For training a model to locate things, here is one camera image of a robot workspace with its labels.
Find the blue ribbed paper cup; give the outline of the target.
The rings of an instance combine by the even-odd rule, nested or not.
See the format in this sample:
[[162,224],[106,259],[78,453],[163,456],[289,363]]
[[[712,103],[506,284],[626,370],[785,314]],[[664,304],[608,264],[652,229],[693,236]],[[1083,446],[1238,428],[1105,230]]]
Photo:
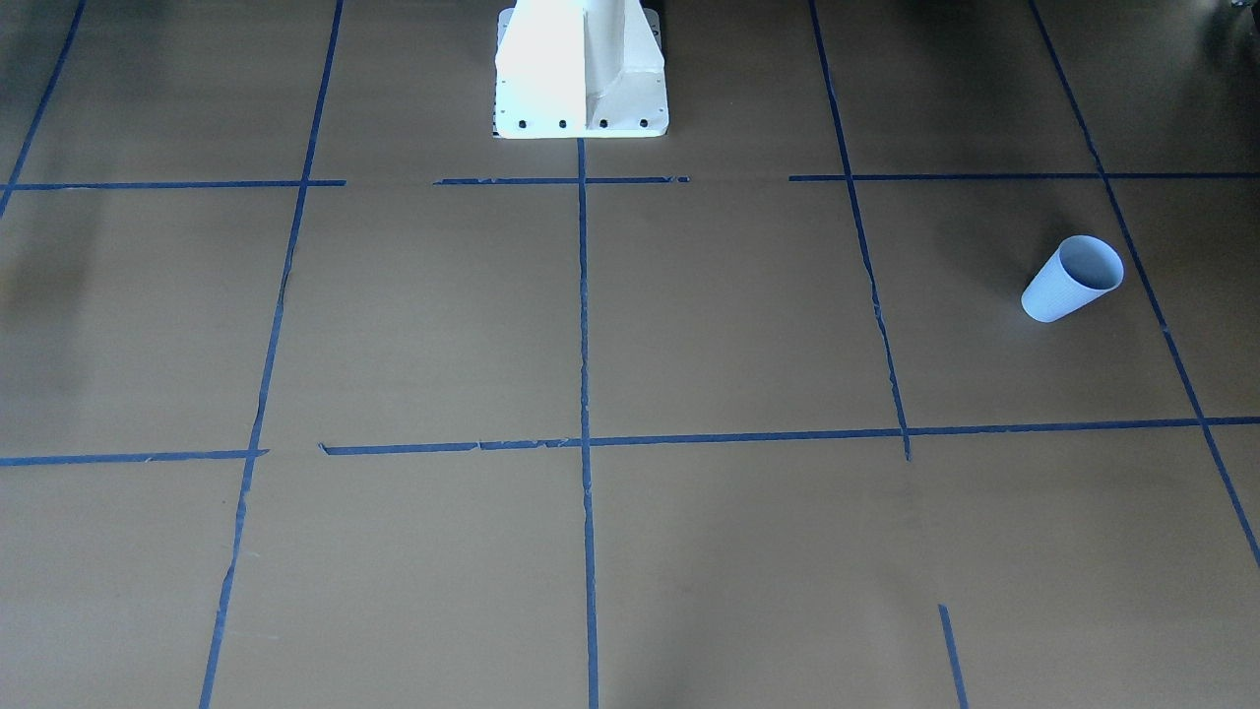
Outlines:
[[1108,242],[1076,234],[1058,242],[1053,254],[1021,295],[1021,306],[1037,322],[1055,322],[1121,286],[1125,266]]

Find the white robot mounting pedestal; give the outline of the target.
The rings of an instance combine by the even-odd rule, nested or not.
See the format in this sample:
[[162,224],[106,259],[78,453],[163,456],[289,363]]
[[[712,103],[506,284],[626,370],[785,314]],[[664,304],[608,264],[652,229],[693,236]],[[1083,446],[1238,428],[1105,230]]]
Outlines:
[[656,139],[670,123],[662,1],[518,1],[498,15],[498,139]]

